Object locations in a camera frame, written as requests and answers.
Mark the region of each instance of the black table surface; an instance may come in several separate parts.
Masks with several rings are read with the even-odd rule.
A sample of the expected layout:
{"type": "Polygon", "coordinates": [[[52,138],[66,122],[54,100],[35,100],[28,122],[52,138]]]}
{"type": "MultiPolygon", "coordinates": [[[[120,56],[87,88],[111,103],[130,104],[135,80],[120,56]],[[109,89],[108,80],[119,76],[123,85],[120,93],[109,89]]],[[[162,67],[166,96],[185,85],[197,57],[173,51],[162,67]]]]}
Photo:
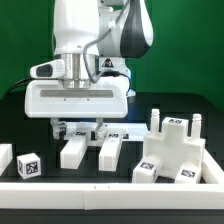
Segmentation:
{"type": "MultiPolygon", "coordinates": [[[[66,141],[55,140],[49,119],[30,119],[24,113],[24,92],[11,93],[0,101],[0,143],[13,144],[13,160],[0,182],[131,183],[132,171],[142,157],[142,143],[125,142],[116,172],[98,171],[100,149],[89,147],[78,170],[60,169],[60,151],[66,141]],[[16,156],[34,152],[41,158],[39,177],[23,180],[17,173],[16,156]]],[[[206,149],[224,168],[224,114],[195,94],[138,93],[128,99],[124,119],[105,122],[146,123],[150,127],[153,108],[165,117],[190,120],[202,115],[201,137],[206,149]]],[[[160,179],[160,182],[172,180],[160,179]]],[[[222,210],[24,210],[0,209],[0,223],[224,223],[222,210]]]]}

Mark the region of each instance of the white base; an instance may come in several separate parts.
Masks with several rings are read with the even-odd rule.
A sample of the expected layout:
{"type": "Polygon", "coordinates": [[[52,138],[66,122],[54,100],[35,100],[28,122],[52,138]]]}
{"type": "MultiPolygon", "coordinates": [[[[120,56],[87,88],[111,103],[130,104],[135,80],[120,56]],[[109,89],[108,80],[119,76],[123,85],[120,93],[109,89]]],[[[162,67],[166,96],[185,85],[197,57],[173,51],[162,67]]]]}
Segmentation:
{"type": "MultiPolygon", "coordinates": [[[[69,140],[77,128],[88,128],[89,131],[95,131],[97,123],[94,122],[66,122],[66,135],[65,140],[69,140]]],[[[103,135],[105,130],[110,128],[122,129],[124,134],[128,134],[128,139],[123,138],[123,141],[128,142],[143,142],[145,134],[148,132],[146,124],[139,123],[103,123],[99,133],[103,135]]],[[[102,146],[103,140],[91,141],[88,137],[88,146],[102,146]]]]}
{"type": "Polygon", "coordinates": [[[211,184],[0,183],[0,208],[224,209],[224,173],[206,150],[202,177],[211,184]]]}

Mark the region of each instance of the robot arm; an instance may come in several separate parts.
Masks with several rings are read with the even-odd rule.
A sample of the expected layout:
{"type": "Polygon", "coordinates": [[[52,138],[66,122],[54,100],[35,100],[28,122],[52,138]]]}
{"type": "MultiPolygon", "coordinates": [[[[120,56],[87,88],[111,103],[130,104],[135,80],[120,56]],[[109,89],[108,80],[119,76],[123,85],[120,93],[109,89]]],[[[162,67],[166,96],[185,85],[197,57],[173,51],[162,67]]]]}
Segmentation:
{"type": "Polygon", "coordinates": [[[104,6],[99,5],[125,3],[121,11],[100,11],[98,3],[55,0],[55,60],[31,68],[31,76],[38,80],[26,91],[29,117],[126,116],[129,80],[120,75],[119,63],[116,78],[104,76],[111,69],[98,74],[97,59],[117,57],[124,61],[143,56],[152,44],[152,25],[144,0],[106,0],[104,6]]]}
{"type": "MultiPolygon", "coordinates": [[[[107,1],[110,5],[123,1],[107,1]]],[[[101,56],[140,58],[151,47],[153,29],[144,0],[125,1],[122,12],[102,12],[100,14],[100,34],[106,29],[111,33],[98,43],[101,56]]]]}

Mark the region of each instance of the white cylinder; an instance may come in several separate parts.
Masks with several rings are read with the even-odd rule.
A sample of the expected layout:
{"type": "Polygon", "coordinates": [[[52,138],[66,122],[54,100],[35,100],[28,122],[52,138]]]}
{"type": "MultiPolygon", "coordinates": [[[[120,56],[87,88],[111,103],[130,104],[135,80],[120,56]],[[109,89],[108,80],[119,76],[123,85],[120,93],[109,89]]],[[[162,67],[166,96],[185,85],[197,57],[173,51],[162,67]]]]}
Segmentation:
{"type": "Polygon", "coordinates": [[[191,139],[193,141],[198,140],[200,139],[200,135],[201,135],[201,115],[194,114],[191,128],[191,139]]]}
{"type": "Polygon", "coordinates": [[[152,109],[152,115],[151,115],[151,127],[150,127],[150,134],[156,135],[159,133],[159,110],[158,109],[152,109]]]}
{"type": "MultiPolygon", "coordinates": [[[[54,34],[55,55],[82,54],[85,45],[99,35],[97,0],[55,0],[54,34]]],[[[98,55],[96,45],[87,53],[98,55]]]]}

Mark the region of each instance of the white rectangular block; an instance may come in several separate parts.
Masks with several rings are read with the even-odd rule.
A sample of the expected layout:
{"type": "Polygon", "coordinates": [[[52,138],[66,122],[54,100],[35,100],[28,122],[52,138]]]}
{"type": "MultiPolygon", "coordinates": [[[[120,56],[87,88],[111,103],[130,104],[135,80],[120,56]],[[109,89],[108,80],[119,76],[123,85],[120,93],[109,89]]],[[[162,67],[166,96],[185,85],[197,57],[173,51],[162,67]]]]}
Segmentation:
{"type": "Polygon", "coordinates": [[[35,153],[17,157],[18,173],[23,179],[41,175],[40,158],[35,153]]]}
{"type": "Polygon", "coordinates": [[[175,184],[197,184],[201,180],[201,167],[183,164],[175,178],[175,184]]]}
{"type": "Polygon", "coordinates": [[[5,171],[6,167],[12,160],[12,145],[1,144],[0,145],[0,176],[5,171]]]}
{"type": "Polygon", "coordinates": [[[78,169],[87,149],[87,130],[77,130],[61,151],[61,168],[78,169]]]}
{"type": "Polygon", "coordinates": [[[132,183],[154,183],[161,167],[159,158],[144,157],[133,171],[132,183]]]}
{"type": "Polygon", "coordinates": [[[99,170],[116,171],[122,139],[122,129],[109,129],[99,155],[99,170]]]}

